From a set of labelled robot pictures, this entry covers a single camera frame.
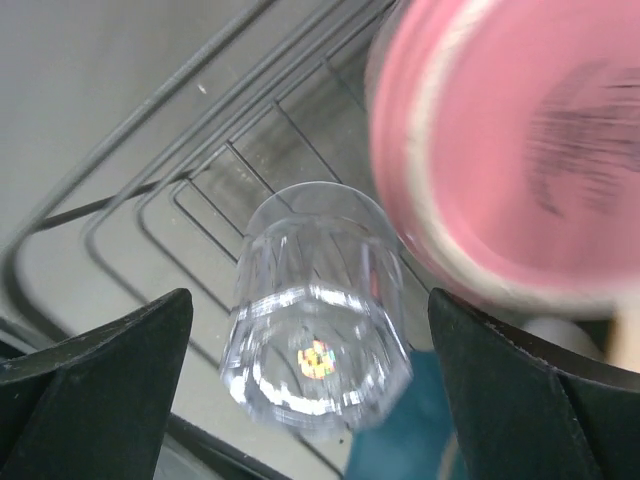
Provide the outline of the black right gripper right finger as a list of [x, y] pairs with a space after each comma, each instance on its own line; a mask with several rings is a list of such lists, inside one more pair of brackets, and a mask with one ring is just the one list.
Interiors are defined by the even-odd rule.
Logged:
[[472, 479], [636, 479], [639, 376], [436, 288], [431, 336]]

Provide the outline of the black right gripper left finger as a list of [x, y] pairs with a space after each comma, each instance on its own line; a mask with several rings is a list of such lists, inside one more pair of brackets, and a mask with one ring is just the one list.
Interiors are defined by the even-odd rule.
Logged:
[[192, 320], [190, 292], [176, 289], [2, 362], [2, 478], [152, 478]]

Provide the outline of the teal scalloped plate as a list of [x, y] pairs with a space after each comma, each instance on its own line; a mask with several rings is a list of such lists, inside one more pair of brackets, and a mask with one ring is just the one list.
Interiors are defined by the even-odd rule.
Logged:
[[410, 354], [413, 378], [379, 426], [355, 434], [346, 479], [466, 479], [437, 356]]

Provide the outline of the clear plastic cup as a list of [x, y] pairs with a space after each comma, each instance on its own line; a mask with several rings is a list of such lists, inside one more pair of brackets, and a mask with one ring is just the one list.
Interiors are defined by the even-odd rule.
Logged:
[[403, 291], [370, 197], [326, 181], [275, 193], [247, 226], [223, 383], [254, 420], [301, 435], [381, 423], [412, 377]]

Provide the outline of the black wire dish rack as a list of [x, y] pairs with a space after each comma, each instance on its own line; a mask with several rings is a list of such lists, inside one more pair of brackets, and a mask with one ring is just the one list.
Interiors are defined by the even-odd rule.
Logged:
[[214, 35], [30, 214], [2, 266], [8, 332], [43, 348], [167, 291], [193, 298], [161, 474], [340, 479], [350, 433], [254, 424], [218, 367], [247, 223], [272, 193], [368, 195], [364, 70], [388, 1], [226, 1]]

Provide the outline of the pink ghost mug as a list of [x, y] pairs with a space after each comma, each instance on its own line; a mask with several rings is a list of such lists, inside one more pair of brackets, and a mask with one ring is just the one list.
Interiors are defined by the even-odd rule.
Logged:
[[464, 299], [639, 303], [639, 5], [397, 1], [365, 76], [401, 239]]

